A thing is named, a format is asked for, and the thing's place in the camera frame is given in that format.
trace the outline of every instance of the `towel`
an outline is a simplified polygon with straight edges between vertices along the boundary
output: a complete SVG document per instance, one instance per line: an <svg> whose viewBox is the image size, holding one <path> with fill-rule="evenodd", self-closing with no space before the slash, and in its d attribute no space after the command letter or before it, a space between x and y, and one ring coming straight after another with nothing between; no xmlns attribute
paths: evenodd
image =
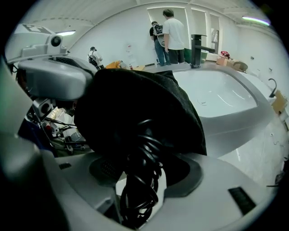
<svg viewBox="0 0 289 231"><path fill-rule="evenodd" d="M172 71L99 70L75 109L75 124L88 145L114 155L134 145L135 126L147 119L172 153L206 155L199 116Z"/></svg>

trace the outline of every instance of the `ceiling light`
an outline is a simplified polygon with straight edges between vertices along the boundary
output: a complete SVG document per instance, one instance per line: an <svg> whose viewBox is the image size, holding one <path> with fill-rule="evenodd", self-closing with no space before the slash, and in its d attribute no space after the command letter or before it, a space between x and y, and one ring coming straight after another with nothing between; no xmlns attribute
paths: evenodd
<svg viewBox="0 0 289 231"><path fill-rule="evenodd" d="M245 20L250 20L250 21L254 21L254 22L257 22L257 23L262 23L262 24L265 24L266 26L270 26L270 24L269 24L268 22L266 22L266 21L263 21L263 20L261 20L261 19L257 19L257 18L250 18L250 17L245 17L245 16L243 16L242 18L243 18L243 19L245 19Z"/></svg>
<svg viewBox="0 0 289 231"><path fill-rule="evenodd" d="M75 33L75 31L60 31L60 32L56 32L56 34L59 34L59 35L62 35L62 36L72 35L74 33Z"/></svg>

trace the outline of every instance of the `jeans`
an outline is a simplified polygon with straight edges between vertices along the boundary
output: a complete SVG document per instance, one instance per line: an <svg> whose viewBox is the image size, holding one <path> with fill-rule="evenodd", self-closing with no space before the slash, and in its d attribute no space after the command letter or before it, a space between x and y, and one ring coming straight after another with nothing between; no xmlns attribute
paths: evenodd
<svg viewBox="0 0 289 231"><path fill-rule="evenodd" d="M170 59L168 57L168 53L164 50L164 47L162 47L162 45L160 45L158 39L156 39L154 41L154 48L155 48L155 52L157 53L157 56L158 56L158 61L159 61L159 64L161 66L164 66L164 59L166 58L166 62L167 62L167 65L170 65Z"/></svg>

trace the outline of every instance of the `person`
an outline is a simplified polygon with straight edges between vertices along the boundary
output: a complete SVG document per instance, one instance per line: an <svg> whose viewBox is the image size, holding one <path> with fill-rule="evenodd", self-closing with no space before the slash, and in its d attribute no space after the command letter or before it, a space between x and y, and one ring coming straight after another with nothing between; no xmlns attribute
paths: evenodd
<svg viewBox="0 0 289 231"><path fill-rule="evenodd" d="M93 46L90 48L90 52L88 54L88 60L89 60L89 63L94 65L97 70L104 69L104 66L101 63L103 58L101 57L101 55L97 52L97 50Z"/></svg>
<svg viewBox="0 0 289 231"><path fill-rule="evenodd" d="M161 66L164 66L164 59L166 59L167 65L170 65L170 59L168 54L165 52L164 47L159 43L158 36L154 35L154 25L157 25L156 21L152 22L152 27L149 30L150 38L154 41L155 52L157 53L158 61Z"/></svg>
<svg viewBox="0 0 289 231"><path fill-rule="evenodd" d="M184 25L174 18L171 9L165 9L163 16L166 21L163 24L165 51L168 52L171 64L183 63L184 56Z"/></svg>

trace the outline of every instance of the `ceiling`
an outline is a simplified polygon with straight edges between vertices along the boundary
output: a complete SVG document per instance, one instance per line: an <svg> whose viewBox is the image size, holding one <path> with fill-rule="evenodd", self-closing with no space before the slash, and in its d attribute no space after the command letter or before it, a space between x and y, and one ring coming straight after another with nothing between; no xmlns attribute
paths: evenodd
<svg viewBox="0 0 289 231"><path fill-rule="evenodd" d="M88 30L114 14L156 2L203 6L224 14L239 24L247 24L242 20L244 15L265 18L248 0L39 0L26 13L22 23L42 25L55 32L76 30L74 35L64 37L65 45L70 48Z"/></svg>

